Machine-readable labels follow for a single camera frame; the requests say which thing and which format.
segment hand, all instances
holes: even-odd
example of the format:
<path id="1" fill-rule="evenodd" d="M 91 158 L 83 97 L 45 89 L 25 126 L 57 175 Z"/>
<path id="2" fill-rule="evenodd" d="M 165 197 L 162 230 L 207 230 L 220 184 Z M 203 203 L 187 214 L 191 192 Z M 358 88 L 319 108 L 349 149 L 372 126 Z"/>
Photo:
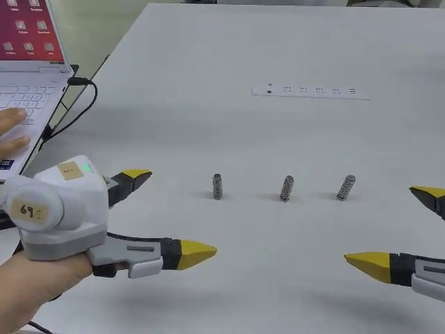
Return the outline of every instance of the hand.
<path id="1" fill-rule="evenodd" d="M 127 269 L 124 263 L 117 270 Z M 19 252 L 0 266 L 0 333 L 18 331 L 40 306 L 92 274 L 85 253 L 59 261 L 30 261 Z"/>
<path id="2" fill-rule="evenodd" d="M 9 108 L 0 111 L 0 136 L 22 123 L 27 117 L 26 110 Z M 2 142 L 0 139 L 0 159 L 6 158 L 29 144 L 28 136 Z"/>

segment laptop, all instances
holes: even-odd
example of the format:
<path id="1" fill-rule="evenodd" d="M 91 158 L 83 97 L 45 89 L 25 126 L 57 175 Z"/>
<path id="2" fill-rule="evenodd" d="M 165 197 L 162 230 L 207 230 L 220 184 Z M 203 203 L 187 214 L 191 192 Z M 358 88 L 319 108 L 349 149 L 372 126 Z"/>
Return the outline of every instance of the laptop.
<path id="1" fill-rule="evenodd" d="M 27 119 L 0 143 L 29 136 L 27 148 L 0 159 L 0 182 L 20 174 L 74 74 L 48 0 L 0 0 L 0 110 L 26 109 Z"/>

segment yellow fingertip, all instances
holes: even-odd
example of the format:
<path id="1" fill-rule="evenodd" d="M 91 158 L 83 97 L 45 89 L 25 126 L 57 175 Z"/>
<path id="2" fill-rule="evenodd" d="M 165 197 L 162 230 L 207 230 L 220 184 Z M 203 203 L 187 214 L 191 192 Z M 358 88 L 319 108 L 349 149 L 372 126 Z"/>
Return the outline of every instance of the yellow fingertip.
<path id="1" fill-rule="evenodd" d="M 148 169 L 126 169 L 122 171 L 123 174 L 128 175 L 129 177 L 136 179 L 138 176 L 144 174 L 151 174 L 152 172 Z"/>
<path id="2" fill-rule="evenodd" d="M 383 283 L 391 283 L 389 253 L 370 252 L 346 254 L 346 261 L 370 277 Z"/>
<path id="3" fill-rule="evenodd" d="M 436 198 L 445 196 L 445 189 L 442 188 L 434 188 L 431 186 L 412 186 L 410 189 L 425 191 L 426 193 L 429 193 L 431 196 L 434 196 Z"/>
<path id="4" fill-rule="evenodd" d="M 181 259 L 177 270 L 184 270 L 199 264 L 216 254 L 216 248 L 201 242 L 181 240 Z"/>

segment metal spring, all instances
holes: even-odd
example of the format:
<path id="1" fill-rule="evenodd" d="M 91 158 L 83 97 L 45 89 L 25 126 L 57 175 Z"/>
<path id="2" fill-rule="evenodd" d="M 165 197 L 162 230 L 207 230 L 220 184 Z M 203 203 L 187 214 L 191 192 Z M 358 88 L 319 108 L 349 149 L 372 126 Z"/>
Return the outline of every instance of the metal spring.
<path id="1" fill-rule="evenodd" d="M 223 179 L 221 174 L 215 174 L 213 176 L 213 198 L 220 200 L 223 198 Z"/>
<path id="2" fill-rule="evenodd" d="M 292 187 L 293 187 L 293 177 L 287 175 L 286 178 L 284 179 L 283 188 L 281 189 L 280 200 L 282 202 L 287 202 L 289 200 L 289 197 L 291 196 L 292 192 Z"/>
<path id="3" fill-rule="evenodd" d="M 339 193 L 337 194 L 337 200 L 346 200 L 350 190 L 353 188 L 355 183 L 355 176 L 348 175 L 346 179 L 343 181 Z"/>

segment handwritten number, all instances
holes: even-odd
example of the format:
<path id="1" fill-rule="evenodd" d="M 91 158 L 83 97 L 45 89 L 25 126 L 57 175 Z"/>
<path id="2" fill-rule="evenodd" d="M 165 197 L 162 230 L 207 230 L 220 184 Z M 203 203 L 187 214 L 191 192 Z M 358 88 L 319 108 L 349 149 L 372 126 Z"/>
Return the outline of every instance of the handwritten number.
<path id="1" fill-rule="evenodd" d="M 34 218 L 34 209 L 32 207 L 27 207 L 28 212 L 29 212 L 29 217 L 30 218 Z"/>
<path id="2" fill-rule="evenodd" d="M 20 208 L 22 214 L 29 214 L 29 218 L 34 218 L 34 208 L 26 205 L 22 205 Z M 35 213 L 35 219 L 42 219 L 42 210 L 37 210 Z"/>

